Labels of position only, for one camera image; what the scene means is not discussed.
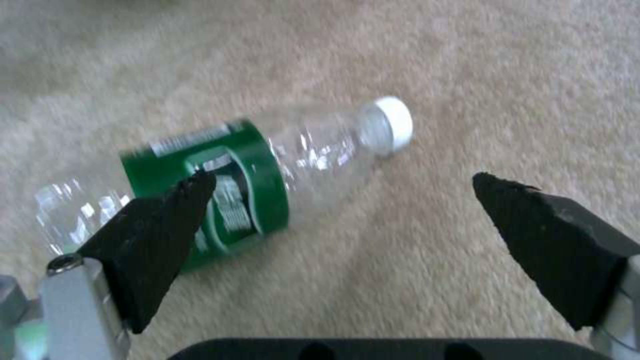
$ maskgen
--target clear plastic bottle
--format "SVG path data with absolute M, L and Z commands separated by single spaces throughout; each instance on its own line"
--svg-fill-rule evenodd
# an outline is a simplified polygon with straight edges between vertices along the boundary
M 36 193 L 36 219 L 53 252 L 74 251 L 134 194 L 156 195 L 204 168 L 218 185 L 192 254 L 227 254 L 335 206 L 377 159 L 406 146 L 412 131 L 410 112 L 395 97 L 263 113 L 76 168 L 73 178 Z

